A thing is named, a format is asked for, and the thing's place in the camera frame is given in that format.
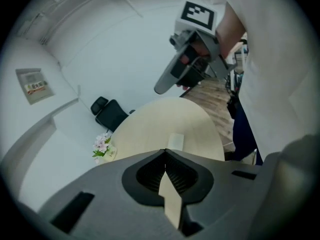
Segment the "white shirt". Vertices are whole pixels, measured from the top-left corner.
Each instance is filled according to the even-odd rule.
[[[226,1],[247,31],[239,98],[264,160],[319,130],[319,43],[293,0]]]

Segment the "wooden table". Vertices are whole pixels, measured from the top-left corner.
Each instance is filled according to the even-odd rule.
[[[179,97],[150,102],[124,120],[111,138],[117,148],[114,160],[165,149],[171,133],[184,135],[184,152],[225,160],[219,133],[209,115],[194,102]]]

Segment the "wooden floor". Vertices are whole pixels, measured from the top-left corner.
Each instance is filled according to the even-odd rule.
[[[190,90],[185,99],[193,101],[202,107],[214,122],[223,145],[224,152],[234,151],[232,140],[234,120],[227,109],[227,101],[230,96],[225,88],[224,82],[218,79],[204,80]]]

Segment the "dark pants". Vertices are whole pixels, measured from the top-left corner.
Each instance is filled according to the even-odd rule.
[[[235,146],[235,152],[232,160],[241,161],[257,149],[255,164],[261,166],[264,163],[241,104],[239,104],[235,114],[233,124],[233,143]]]

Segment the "black chair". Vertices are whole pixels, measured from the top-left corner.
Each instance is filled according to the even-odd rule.
[[[104,97],[99,97],[91,106],[91,112],[96,116],[95,121],[114,132],[119,125],[129,116],[120,107],[119,103],[112,99],[110,102]]]

